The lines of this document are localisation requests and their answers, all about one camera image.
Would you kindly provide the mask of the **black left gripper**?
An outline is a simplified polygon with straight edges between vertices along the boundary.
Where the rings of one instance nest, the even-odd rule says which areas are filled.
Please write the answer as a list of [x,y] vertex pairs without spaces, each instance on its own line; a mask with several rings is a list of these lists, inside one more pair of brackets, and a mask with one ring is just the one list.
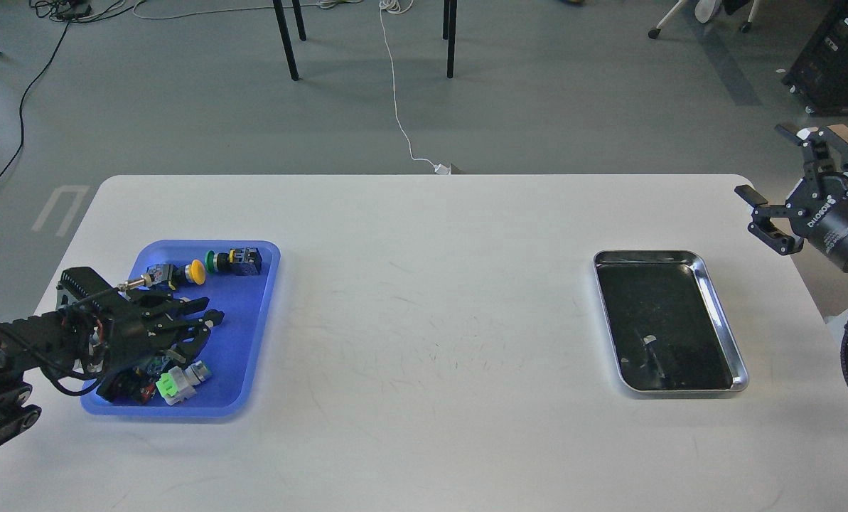
[[[58,358],[55,381],[114,381],[155,353],[177,366],[196,362],[225,312],[209,310],[207,296],[163,292],[58,292],[63,333],[72,353]],[[184,318],[205,311],[198,318]]]

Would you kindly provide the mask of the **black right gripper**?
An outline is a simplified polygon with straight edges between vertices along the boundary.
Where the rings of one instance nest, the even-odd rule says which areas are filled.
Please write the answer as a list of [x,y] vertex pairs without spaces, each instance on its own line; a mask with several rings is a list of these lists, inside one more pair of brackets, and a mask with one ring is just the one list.
[[[800,252],[809,242],[848,273],[848,127],[784,122],[775,130],[802,149],[803,178],[779,205],[769,204],[751,185],[734,188],[751,207],[748,231],[782,256]],[[774,218],[787,218],[792,233],[779,230]]]

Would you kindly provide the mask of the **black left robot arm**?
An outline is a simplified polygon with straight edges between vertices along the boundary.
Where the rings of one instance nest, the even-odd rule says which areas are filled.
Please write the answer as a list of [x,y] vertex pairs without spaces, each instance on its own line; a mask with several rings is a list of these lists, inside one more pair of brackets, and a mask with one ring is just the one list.
[[0,446],[41,415],[27,402],[27,370],[40,368],[64,395],[73,391],[62,379],[73,378],[85,383],[79,396],[145,404],[162,373],[196,362],[223,319],[206,297],[176,298],[143,282],[112,287],[90,267],[63,271],[57,290],[54,311],[0,323]]

